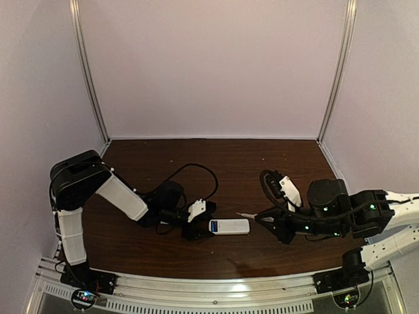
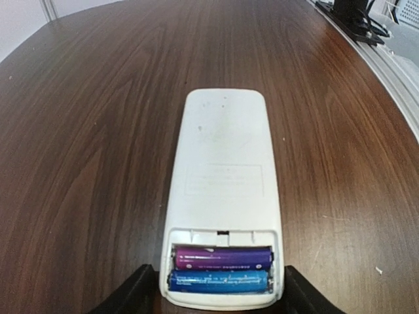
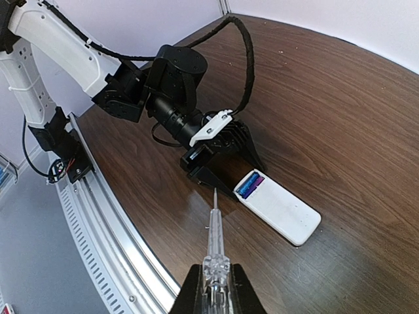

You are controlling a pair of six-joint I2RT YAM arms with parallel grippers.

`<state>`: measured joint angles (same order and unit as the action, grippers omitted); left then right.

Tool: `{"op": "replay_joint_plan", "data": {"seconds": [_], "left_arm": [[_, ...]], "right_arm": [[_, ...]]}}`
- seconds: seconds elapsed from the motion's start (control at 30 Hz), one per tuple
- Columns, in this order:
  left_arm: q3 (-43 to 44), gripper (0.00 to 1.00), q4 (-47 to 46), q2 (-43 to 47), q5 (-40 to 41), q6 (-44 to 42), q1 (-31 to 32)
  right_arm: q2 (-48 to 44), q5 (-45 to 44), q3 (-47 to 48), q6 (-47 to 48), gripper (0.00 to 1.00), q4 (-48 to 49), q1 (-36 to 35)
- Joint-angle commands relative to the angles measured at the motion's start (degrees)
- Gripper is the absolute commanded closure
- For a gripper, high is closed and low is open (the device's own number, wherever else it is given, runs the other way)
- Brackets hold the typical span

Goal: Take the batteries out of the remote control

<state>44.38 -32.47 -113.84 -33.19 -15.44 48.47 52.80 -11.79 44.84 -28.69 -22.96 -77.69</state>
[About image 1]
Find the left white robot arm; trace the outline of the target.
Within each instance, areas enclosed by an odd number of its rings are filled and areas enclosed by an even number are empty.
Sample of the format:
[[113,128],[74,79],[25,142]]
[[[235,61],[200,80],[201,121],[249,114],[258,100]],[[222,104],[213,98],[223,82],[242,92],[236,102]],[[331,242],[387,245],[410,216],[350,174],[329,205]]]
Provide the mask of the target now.
[[[196,201],[188,201],[184,187],[174,180],[188,168],[208,172],[214,183],[213,190]],[[201,164],[185,164],[155,188],[139,192],[95,150],[87,150],[52,166],[49,179],[50,204],[69,266],[88,263],[82,218],[96,200],[107,203],[143,228],[159,224],[179,227],[182,237],[189,241],[215,235],[210,220],[217,206],[211,198],[218,190],[219,181],[210,168]]]

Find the clear handle screwdriver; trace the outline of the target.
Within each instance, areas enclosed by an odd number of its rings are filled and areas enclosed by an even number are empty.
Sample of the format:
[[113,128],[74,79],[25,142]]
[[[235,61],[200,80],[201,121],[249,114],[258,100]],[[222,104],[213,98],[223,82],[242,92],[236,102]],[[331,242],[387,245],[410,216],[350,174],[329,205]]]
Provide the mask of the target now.
[[255,217],[257,216],[257,214],[249,214],[249,213],[236,213],[236,214],[241,217],[252,219],[252,220],[255,220]]

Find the blue battery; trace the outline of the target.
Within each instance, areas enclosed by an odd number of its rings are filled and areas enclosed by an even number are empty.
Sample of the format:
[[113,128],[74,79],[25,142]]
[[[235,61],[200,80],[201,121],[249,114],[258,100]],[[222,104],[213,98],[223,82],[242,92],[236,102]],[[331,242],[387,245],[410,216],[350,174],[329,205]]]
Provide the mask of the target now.
[[218,232],[218,222],[216,220],[210,222],[210,229],[212,233],[216,234]]

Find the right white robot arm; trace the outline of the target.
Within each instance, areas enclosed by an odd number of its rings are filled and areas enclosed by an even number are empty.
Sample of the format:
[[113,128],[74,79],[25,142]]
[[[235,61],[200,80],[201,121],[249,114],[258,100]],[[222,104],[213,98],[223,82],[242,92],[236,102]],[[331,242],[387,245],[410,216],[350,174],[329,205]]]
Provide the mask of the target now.
[[344,255],[344,264],[359,262],[369,271],[418,248],[417,194],[364,190],[349,195],[342,179],[322,179],[310,184],[308,207],[304,207],[289,177],[267,171],[260,182],[274,206],[255,215],[255,221],[283,244],[290,244],[297,234],[358,239],[402,227],[378,243]]

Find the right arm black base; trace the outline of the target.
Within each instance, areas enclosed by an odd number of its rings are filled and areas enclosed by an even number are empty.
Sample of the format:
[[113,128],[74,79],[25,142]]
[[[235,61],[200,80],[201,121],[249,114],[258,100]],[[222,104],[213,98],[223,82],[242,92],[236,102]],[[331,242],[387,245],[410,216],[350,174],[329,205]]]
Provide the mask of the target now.
[[369,281],[369,271],[362,260],[362,248],[350,250],[342,255],[342,267],[313,274],[318,294],[354,287]]

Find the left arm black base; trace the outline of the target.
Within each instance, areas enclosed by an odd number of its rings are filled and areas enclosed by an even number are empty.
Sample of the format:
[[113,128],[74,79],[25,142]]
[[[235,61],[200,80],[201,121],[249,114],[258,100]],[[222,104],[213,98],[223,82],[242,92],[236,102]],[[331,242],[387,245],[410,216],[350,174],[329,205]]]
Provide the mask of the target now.
[[66,266],[60,282],[76,288],[113,295],[117,276],[114,273],[92,270],[87,263]]

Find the white remote control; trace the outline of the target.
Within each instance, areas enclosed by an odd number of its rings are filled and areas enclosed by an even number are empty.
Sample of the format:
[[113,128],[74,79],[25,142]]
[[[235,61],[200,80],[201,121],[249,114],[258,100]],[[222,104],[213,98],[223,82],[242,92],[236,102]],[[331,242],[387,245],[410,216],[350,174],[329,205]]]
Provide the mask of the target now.
[[247,235],[250,233],[250,224],[248,219],[212,219],[218,222],[218,232],[215,234],[217,236],[230,236],[230,235]]

